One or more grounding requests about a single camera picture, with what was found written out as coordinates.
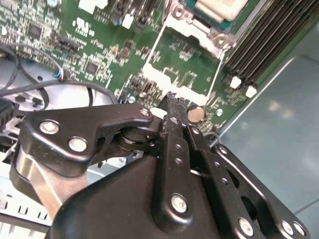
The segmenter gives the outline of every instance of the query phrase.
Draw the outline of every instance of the bolt head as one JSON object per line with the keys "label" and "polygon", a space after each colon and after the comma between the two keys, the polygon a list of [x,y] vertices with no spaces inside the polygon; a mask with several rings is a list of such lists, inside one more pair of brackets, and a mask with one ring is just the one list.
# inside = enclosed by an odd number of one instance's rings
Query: bolt head
{"label": "bolt head", "polygon": [[243,230],[243,232],[247,236],[252,237],[254,235],[253,227],[250,225],[250,223],[246,219],[240,218],[238,220],[238,223],[239,223],[241,230]]}
{"label": "bolt head", "polygon": [[140,109],[140,112],[141,112],[143,115],[145,115],[145,116],[149,116],[149,115],[150,115],[150,113],[149,113],[149,111],[148,111],[147,109]]}
{"label": "bolt head", "polygon": [[46,134],[55,134],[59,132],[59,125],[52,121],[45,121],[40,124],[40,130]]}
{"label": "bolt head", "polygon": [[74,137],[69,141],[69,147],[76,152],[83,152],[87,147],[87,143],[80,137]]}
{"label": "bolt head", "polygon": [[289,225],[289,223],[282,221],[281,225],[283,226],[285,232],[287,232],[289,235],[292,236],[294,234],[293,228]]}
{"label": "bolt head", "polygon": [[184,213],[187,210],[187,203],[180,195],[173,195],[171,198],[171,204],[179,213]]}
{"label": "bolt head", "polygon": [[295,226],[295,228],[297,229],[297,231],[298,231],[301,235],[303,235],[303,236],[306,235],[304,229],[303,229],[298,223],[294,223],[294,226]]}
{"label": "bolt head", "polygon": [[199,133],[200,133],[200,131],[199,131],[197,128],[195,128],[195,127],[193,127],[192,130],[193,130],[193,132],[196,133],[196,134],[199,134]]}

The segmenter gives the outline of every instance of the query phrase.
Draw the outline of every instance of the screw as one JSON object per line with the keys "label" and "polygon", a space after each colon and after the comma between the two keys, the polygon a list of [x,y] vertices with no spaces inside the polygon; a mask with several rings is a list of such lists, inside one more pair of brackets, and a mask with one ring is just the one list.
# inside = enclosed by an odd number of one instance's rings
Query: screw
{"label": "screw", "polygon": [[140,112],[141,112],[143,115],[145,115],[145,116],[149,116],[149,115],[150,115],[150,113],[148,112],[147,109],[140,109]]}
{"label": "screw", "polygon": [[306,235],[304,229],[303,229],[298,223],[294,223],[294,226],[295,226],[295,228],[297,229],[297,231],[299,231],[299,233],[300,233],[301,235],[303,235],[303,236]]}
{"label": "screw", "polygon": [[253,236],[254,230],[253,230],[252,226],[250,225],[250,223],[246,219],[240,218],[238,220],[238,223],[239,223],[239,226],[240,226],[241,230],[243,230],[243,232],[247,236],[249,236],[249,237]]}
{"label": "screw", "polygon": [[193,132],[196,133],[196,134],[199,134],[199,130],[197,128],[193,128]]}
{"label": "screw", "polygon": [[171,117],[170,121],[172,121],[174,124],[178,124],[178,119],[176,119],[175,117]]}
{"label": "screw", "polygon": [[45,121],[45,122],[42,122],[42,123],[40,124],[40,130],[41,130],[43,133],[55,134],[55,133],[58,133],[58,131],[59,131],[59,126],[58,126],[58,124],[55,123],[55,122]]}
{"label": "screw", "polygon": [[216,115],[217,115],[218,117],[221,117],[221,116],[223,115],[223,109],[218,109],[218,110],[216,110]]}
{"label": "screw", "polygon": [[69,147],[76,152],[83,152],[87,147],[87,143],[80,137],[74,137],[69,141]]}
{"label": "screw", "polygon": [[286,221],[282,221],[281,225],[283,226],[285,232],[287,232],[289,235],[293,235],[294,231],[292,229],[292,227],[289,225],[289,223],[287,223]]}
{"label": "screw", "polygon": [[128,102],[129,102],[130,104],[135,103],[135,102],[136,102],[135,97],[134,97],[134,96],[130,96],[130,97],[128,98]]}
{"label": "screw", "polygon": [[223,146],[220,146],[220,147],[219,147],[219,150],[220,150],[223,154],[227,154],[227,150],[226,150]]}
{"label": "screw", "polygon": [[171,198],[171,204],[179,213],[184,213],[187,210],[187,203],[180,195],[173,195]]}

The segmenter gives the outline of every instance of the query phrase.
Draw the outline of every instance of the motherboard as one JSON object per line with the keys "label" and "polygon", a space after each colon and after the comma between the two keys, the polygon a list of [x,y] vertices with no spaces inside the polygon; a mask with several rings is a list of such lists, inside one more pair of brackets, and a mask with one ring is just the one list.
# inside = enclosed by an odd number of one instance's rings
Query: motherboard
{"label": "motherboard", "polygon": [[[0,0],[0,43],[44,50],[68,78],[105,87],[120,104],[156,107],[177,89],[208,132],[257,93],[317,12],[315,0]],[[31,49],[16,53],[53,67]]]}

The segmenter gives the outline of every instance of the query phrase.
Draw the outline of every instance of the black cable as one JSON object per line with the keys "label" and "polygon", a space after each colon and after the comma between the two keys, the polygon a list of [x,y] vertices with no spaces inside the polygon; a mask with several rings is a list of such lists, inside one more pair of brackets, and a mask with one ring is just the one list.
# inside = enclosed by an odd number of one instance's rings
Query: black cable
{"label": "black cable", "polygon": [[19,58],[16,56],[16,54],[13,51],[11,51],[10,49],[8,49],[6,47],[0,46],[0,50],[8,53],[13,58],[13,61],[14,61],[14,71],[13,71],[10,79],[6,83],[6,85],[0,90],[0,92],[3,92],[6,89],[8,89],[16,79],[16,76],[18,74]]}
{"label": "black cable", "polygon": [[56,85],[76,85],[76,86],[83,86],[86,88],[91,88],[92,90],[98,91],[98,92],[102,93],[103,95],[109,97],[113,104],[118,104],[114,94],[110,90],[108,90],[102,86],[99,86],[99,85],[95,85],[95,84],[88,83],[88,82],[79,82],[79,81],[65,81],[65,82],[60,82],[57,80],[45,81],[45,82],[38,83],[36,85],[19,87],[19,88],[15,88],[12,90],[11,89],[6,90],[4,92],[0,91],[0,97],[12,95],[12,94],[18,94],[18,93],[22,93],[22,92],[26,92],[26,91],[37,90],[37,89],[49,87],[49,86],[56,86]]}
{"label": "black cable", "polygon": [[34,46],[30,46],[28,44],[23,44],[23,43],[11,43],[11,44],[1,45],[1,47],[26,47],[26,48],[30,48],[30,49],[37,51],[37,52],[40,52],[42,55],[46,56],[58,69],[62,69],[60,64],[56,60],[54,60],[54,58],[52,56],[50,56],[45,51],[38,49]]}
{"label": "black cable", "polygon": [[[19,72],[32,84],[32,85],[37,85],[38,82],[29,75],[29,73],[27,73],[25,71],[25,69],[23,68],[23,66],[21,64],[19,64]],[[47,91],[44,88],[39,88],[37,89],[39,94],[42,97],[43,100],[43,109],[42,110],[46,110],[46,108],[49,106],[50,103],[50,98],[49,95],[47,93]]]}
{"label": "black cable", "polygon": [[93,92],[91,88],[87,88],[89,94],[89,107],[93,106]]}

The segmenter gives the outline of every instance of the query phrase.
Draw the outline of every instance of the integrated circuit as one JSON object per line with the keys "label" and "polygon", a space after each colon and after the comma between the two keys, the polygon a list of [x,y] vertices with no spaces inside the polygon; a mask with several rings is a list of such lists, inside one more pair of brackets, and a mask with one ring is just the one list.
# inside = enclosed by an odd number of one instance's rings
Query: integrated circuit
{"label": "integrated circuit", "polygon": [[88,61],[86,63],[86,66],[85,66],[85,71],[92,74],[92,75],[95,75],[96,72],[98,71],[98,68],[99,66],[91,61]]}
{"label": "integrated circuit", "polygon": [[41,34],[42,34],[42,28],[30,22],[27,34],[33,39],[40,40]]}

